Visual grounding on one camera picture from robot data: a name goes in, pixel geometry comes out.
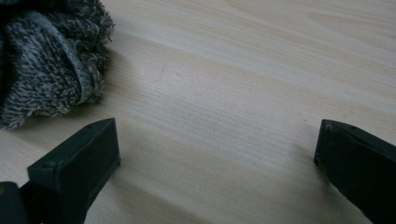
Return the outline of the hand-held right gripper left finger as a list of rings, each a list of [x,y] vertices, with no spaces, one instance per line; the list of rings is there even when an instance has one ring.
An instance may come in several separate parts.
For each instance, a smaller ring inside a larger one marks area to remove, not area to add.
[[[83,224],[120,165],[116,121],[91,123],[27,168],[21,188],[31,224]]]

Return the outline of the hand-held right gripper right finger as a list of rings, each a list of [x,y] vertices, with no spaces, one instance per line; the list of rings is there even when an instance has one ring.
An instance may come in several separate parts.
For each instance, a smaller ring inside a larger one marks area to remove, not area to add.
[[[374,224],[396,224],[396,146],[358,127],[325,119],[314,164]]]

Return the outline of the grey fuzzy towel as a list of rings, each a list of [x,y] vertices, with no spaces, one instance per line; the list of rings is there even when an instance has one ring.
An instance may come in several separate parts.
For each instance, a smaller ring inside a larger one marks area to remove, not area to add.
[[[0,0],[0,129],[102,97],[113,29],[101,0]]]

